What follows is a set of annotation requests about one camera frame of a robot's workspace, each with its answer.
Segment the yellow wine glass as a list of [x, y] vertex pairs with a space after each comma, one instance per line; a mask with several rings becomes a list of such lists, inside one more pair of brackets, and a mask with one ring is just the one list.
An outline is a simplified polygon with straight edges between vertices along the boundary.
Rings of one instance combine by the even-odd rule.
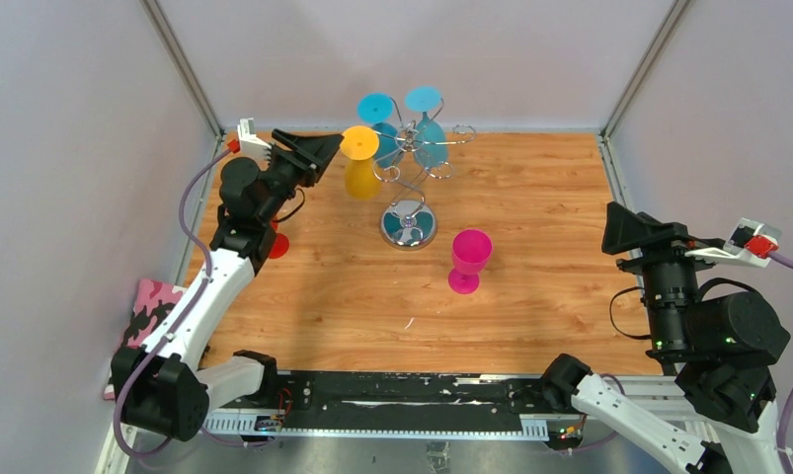
[[381, 183], [373, 173], [373, 157], [378, 147], [378, 135], [366, 125], [354, 125], [343, 132], [340, 150], [349, 159], [345, 189], [352, 198], [366, 200], [379, 193]]

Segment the red wine glass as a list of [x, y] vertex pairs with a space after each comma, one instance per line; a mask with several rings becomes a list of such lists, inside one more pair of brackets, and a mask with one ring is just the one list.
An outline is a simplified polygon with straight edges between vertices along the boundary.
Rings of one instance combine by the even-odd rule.
[[278, 221], [277, 220], [273, 220], [271, 222], [271, 226], [272, 226], [272, 229], [275, 231], [276, 238], [275, 238], [275, 242], [272, 245], [272, 248], [271, 248], [271, 250], [270, 250], [270, 252], [268, 254], [268, 257], [270, 259], [274, 260], [274, 259], [281, 258], [282, 256], [284, 256], [287, 253], [287, 251], [289, 249], [289, 246], [290, 246], [290, 243], [289, 243], [288, 237], [278, 230]]

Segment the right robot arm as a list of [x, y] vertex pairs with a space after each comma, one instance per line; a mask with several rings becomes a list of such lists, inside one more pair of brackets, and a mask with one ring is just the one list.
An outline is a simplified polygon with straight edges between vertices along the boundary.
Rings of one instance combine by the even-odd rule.
[[606, 208], [601, 248], [642, 281], [650, 358], [674, 365], [675, 385], [715, 432], [705, 440], [660, 419], [577, 358], [558, 355], [542, 375], [541, 398], [554, 412], [576, 410], [630, 440], [673, 473], [785, 473], [777, 443], [780, 413], [770, 373], [790, 335], [754, 288], [710, 297], [700, 271], [716, 265], [764, 268], [778, 229], [743, 218], [726, 239], [699, 238], [618, 202]]

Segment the pink wine glass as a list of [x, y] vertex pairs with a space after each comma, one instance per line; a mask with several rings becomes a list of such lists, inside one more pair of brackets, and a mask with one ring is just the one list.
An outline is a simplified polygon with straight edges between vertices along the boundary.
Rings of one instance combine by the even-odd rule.
[[452, 270], [447, 282], [458, 294], [470, 294], [480, 284], [480, 273], [486, 268], [494, 246], [491, 238], [482, 230], [465, 229], [452, 240]]

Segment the blue wine glass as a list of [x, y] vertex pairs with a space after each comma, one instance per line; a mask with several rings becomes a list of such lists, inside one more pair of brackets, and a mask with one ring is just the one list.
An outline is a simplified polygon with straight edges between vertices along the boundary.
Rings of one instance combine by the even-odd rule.
[[406, 95], [405, 105], [410, 111], [422, 114], [415, 127], [416, 159], [426, 169], [439, 167], [448, 158], [443, 144], [445, 132], [436, 122], [436, 116], [444, 107], [441, 92], [433, 86], [420, 86]]
[[373, 158], [380, 168], [393, 166], [402, 153], [396, 140], [398, 130], [389, 122], [394, 112], [392, 98], [383, 93], [367, 94], [357, 104], [358, 117], [378, 136], [379, 144]]

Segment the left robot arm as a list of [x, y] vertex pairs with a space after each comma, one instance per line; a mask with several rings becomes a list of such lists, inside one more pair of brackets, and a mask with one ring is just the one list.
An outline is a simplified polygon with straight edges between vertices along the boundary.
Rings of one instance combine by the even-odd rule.
[[116, 395], [113, 430], [132, 426], [173, 439], [192, 439], [215, 409], [245, 397], [257, 408], [279, 395], [276, 360], [253, 351], [202, 369], [208, 340], [239, 293], [257, 276], [278, 237], [283, 206], [315, 186], [338, 154], [339, 133], [299, 135], [275, 129], [272, 142], [243, 135], [221, 163], [217, 228], [208, 244], [193, 233], [204, 263], [170, 315], [136, 348], [122, 347], [111, 362]]

